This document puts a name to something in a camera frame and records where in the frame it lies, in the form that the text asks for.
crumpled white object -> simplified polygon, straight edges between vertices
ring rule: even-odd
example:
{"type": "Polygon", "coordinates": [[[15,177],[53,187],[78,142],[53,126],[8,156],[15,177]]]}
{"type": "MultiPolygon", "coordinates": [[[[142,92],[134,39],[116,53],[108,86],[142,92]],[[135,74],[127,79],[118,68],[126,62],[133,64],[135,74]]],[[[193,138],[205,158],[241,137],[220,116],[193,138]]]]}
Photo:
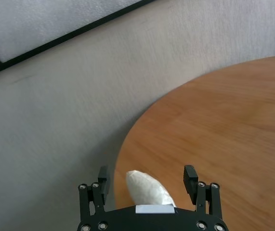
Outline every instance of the crumpled white object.
{"type": "Polygon", "coordinates": [[[136,205],[168,205],[174,200],[164,186],[147,173],[137,170],[127,172],[127,186],[136,205]]]}

screw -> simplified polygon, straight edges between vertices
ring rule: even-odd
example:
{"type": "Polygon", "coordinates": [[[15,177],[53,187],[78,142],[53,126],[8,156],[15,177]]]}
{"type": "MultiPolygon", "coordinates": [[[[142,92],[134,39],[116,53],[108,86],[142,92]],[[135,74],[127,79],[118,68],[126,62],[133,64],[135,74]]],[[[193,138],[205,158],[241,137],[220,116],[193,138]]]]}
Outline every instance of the screw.
{"type": "Polygon", "coordinates": [[[83,227],[81,227],[80,230],[81,231],[89,231],[90,230],[90,225],[84,225],[83,227]]]}
{"type": "Polygon", "coordinates": [[[215,225],[214,228],[216,231],[224,231],[224,228],[221,225],[215,225]]]}
{"type": "Polygon", "coordinates": [[[204,187],[204,186],[205,186],[205,184],[204,184],[203,182],[198,182],[198,185],[199,185],[200,187],[204,187]]]}
{"type": "Polygon", "coordinates": [[[213,183],[213,184],[211,184],[211,187],[217,189],[219,186],[217,184],[213,183]]]}
{"type": "Polygon", "coordinates": [[[207,227],[206,225],[202,222],[202,221],[199,221],[197,222],[197,227],[199,227],[201,230],[205,230],[207,227]]]}
{"type": "Polygon", "coordinates": [[[107,224],[106,224],[106,223],[101,222],[101,223],[99,224],[99,229],[100,229],[100,230],[106,230],[106,228],[107,228],[107,224]]]}

wood grain surface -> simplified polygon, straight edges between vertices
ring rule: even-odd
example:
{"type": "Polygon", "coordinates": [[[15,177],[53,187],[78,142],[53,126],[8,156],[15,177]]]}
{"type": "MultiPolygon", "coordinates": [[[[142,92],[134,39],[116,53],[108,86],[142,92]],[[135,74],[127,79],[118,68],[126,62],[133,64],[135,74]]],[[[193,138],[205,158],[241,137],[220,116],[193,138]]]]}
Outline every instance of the wood grain surface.
{"type": "Polygon", "coordinates": [[[157,101],[127,135],[115,170],[117,208],[133,205],[129,170],[158,179],[193,209],[183,166],[221,186],[229,230],[275,230],[275,57],[190,81],[157,101]]]}

white foam sheet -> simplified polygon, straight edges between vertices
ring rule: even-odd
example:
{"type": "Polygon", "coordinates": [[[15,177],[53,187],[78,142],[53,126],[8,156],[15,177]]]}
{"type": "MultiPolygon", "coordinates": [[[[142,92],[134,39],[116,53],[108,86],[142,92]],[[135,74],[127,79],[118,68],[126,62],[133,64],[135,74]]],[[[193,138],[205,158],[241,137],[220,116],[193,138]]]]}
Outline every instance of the white foam sheet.
{"type": "Polygon", "coordinates": [[[0,0],[5,62],[140,0],[0,0]]]}

